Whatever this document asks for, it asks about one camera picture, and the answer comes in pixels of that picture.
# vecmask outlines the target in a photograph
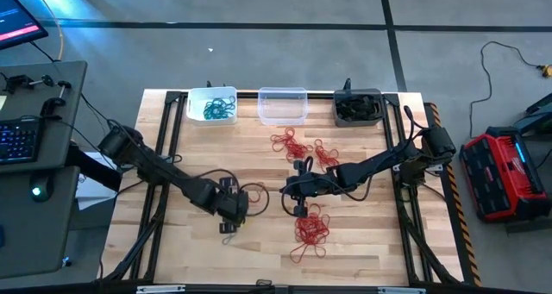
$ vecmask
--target black container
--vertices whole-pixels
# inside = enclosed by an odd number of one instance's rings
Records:
[[[366,108],[370,110],[370,114],[359,118],[358,116],[349,116],[352,120],[345,120],[346,117],[340,117],[340,111],[342,111],[342,103],[351,101],[367,101],[371,108]],[[383,109],[381,108],[381,91],[377,89],[361,89],[361,90],[351,90],[351,79],[347,78],[343,90],[334,92],[334,101],[333,101],[333,113],[334,121],[337,127],[366,127],[374,126],[383,118]]]

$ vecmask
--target desk surface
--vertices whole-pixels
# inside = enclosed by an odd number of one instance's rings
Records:
[[[27,172],[0,175],[0,278],[54,272],[61,268],[79,169],[68,166],[53,173],[54,192],[36,203]]]
[[[21,116],[39,116],[45,101],[60,96],[61,87],[56,84],[60,80],[65,80],[71,83],[72,88],[64,92],[63,98],[66,100],[66,105],[56,108],[54,113],[61,116],[63,122],[73,125],[77,116],[80,93],[85,81],[86,67],[87,64],[84,61],[0,67],[0,72],[7,77],[27,75],[38,81],[43,75],[49,75],[55,83],[52,87],[38,84],[33,90],[19,88],[13,95],[6,91],[0,91],[0,97],[7,97],[2,109],[0,109],[0,120],[16,119]],[[2,89],[4,85],[3,79],[0,79]],[[30,163],[2,165],[0,166],[0,173],[62,167],[66,162],[71,134],[71,127],[60,122],[46,121],[38,159]]]
[[[136,128],[151,147],[157,138],[165,94],[165,90],[144,91]],[[419,123],[427,124],[419,93],[402,93],[399,98],[401,105],[411,107]],[[173,125],[174,114],[173,108],[169,125]],[[404,125],[408,134],[410,123],[405,120]],[[168,199],[155,282],[251,285],[264,278],[289,285],[408,283],[389,172],[374,176],[365,202],[357,203],[345,196],[310,199],[310,203],[320,204],[323,213],[331,217],[330,234],[324,246],[327,255],[319,259],[309,248],[300,264],[291,261],[290,251],[300,244],[295,242],[295,220],[280,206],[278,189],[285,185],[285,178],[296,172],[285,160],[285,152],[275,153],[269,140],[271,134],[282,134],[284,128],[260,123],[256,99],[239,99],[238,122],[234,126],[201,128],[183,119],[177,152],[183,156],[183,161],[178,164],[181,169],[199,174],[220,167],[234,172],[242,185],[263,182],[270,191],[271,203],[263,215],[248,218],[237,236],[224,246],[221,243],[224,235],[218,234],[220,216],[209,216],[200,211],[173,187]],[[165,151],[171,132],[169,127]],[[305,144],[322,139],[327,148],[339,150],[341,163],[359,162],[386,149],[382,123],[365,128],[336,128],[329,100],[310,101],[309,115],[305,125],[296,127],[296,138]],[[211,176],[214,179],[219,177],[216,174]],[[426,179],[428,185],[442,191],[438,178],[427,176]],[[122,187],[134,182],[135,174],[126,174]],[[359,197],[364,189],[359,187],[352,194]],[[103,252],[106,273],[115,268],[135,241],[145,190],[146,186],[135,187],[117,200]],[[423,187],[419,188],[418,200],[428,244],[448,270],[462,279],[446,203]],[[286,200],[286,203],[291,208],[294,202]],[[251,203],[251,210],[255,211],[262,204],[264,200]],[[148,253],[145,252],[142,258],[142,273]],[[422,276],[417,247],[413,247],[413,254],[417,273]]]

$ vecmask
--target yellow plug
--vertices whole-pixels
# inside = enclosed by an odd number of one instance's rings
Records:
[[[552,77],[552,66],[550,65],[538,66],[537,69],[541,70],[541,72],[543,73],[543,78]]]

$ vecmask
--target red tool case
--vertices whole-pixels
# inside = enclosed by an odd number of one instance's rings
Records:
[[[461,147],[478,217],[485,222],[531,220],[551,203],[517,128],[489,127]]]

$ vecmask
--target white container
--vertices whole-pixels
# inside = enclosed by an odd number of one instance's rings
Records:
[[[231,116],[225,119],[205,120],[205,105],[213,99],[220,98],[230,104],[234,100],[234,108],[230,111]],[[234,87],[205,87],[194,88],[188,92],[186,102],[186,117],[198,126],[221,126],[232,125],[238,121],[238,97]]]
[[[303,125],[309,113],[307,90],[301,87],[259,89],[257,113],[265,125]]]

